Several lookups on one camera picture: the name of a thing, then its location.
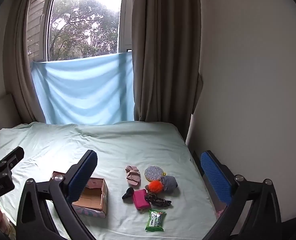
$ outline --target window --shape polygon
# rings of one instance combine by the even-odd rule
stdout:
[[[33,0],[29,59],[68,60],[131,49],[132,0]]]

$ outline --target orange pom-pom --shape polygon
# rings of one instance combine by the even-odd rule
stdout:
[[[154,180],[152,182],[149,183],[148,185],[148,190],[151,192],[151,193],[159,193],[163,190],[164,186],[162,185],[161,181],[159,180]]]

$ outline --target mattress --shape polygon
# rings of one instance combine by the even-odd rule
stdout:
[[[21,146],[25,156],[12,169],[15,189],[0,197],[0,208],[15,224],[25,181],[48,181],[53,171],[66,172],[88,150],[98,155],[92,176],[104,178],[108,186],[106,218],[80,215],[96,239],[202,239],[216,222],[215,209],[185,142],[176,127],[168,123],[122,122],[114,125],[22,124],[0,130],[0,160]],[[166,199],[164,232],[146,232],[149,212],[139,213],[122,195],[129,187],[125,167],[137,166],[141,185],[148,181],[144,170],[160,166],[167,175],[176,177],[178,188]],[[54,206],[48,206],[59,233],[69,238]]]

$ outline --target screw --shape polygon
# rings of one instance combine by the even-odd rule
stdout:
[[[57,176],[54,177],[54,180],[55,181],[60,181],[62,179],[63,179],[63,176],[62,175],[57,175]]]
[[[271,185],[271,184],[272,184],[272,181],[271,181],[270,179],[265,179],[265,183],[266,183],[267,185]]]
[[[244,178],[243,176],[241,176],[241,175],[236,175],[236,176],[235,176],[235,179],[236,179],[237,181],[243,181],[245,178]]]
[[[26,184],[29,185],[33,182],[33,179],[27,179]]]

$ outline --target blue gripper pad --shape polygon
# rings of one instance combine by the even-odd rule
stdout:
[[[231,185],[226,177],[212,160],[207,152],[203,152],[200,157],[201,167],[205,172],[212,188],[216,192],[218,199],[229,205],[232,201]]]
[[[81,165],[80,163],[77,164],[77,165],[80,165],[80,167],[78,168],[78,170],[76,171],[72,179],[70,180],[70,183],[68,184],[68,187],[67,187],[68,203],[75,202],[79,199],[81,193],[83,192],[85,186],[87,185],[89,178],[91,177],[93,171],[97,167],[97,163],[98,163],[97,153],[94,151],[91,151],[91,153],[88,154],[87,158],[81,163]]]

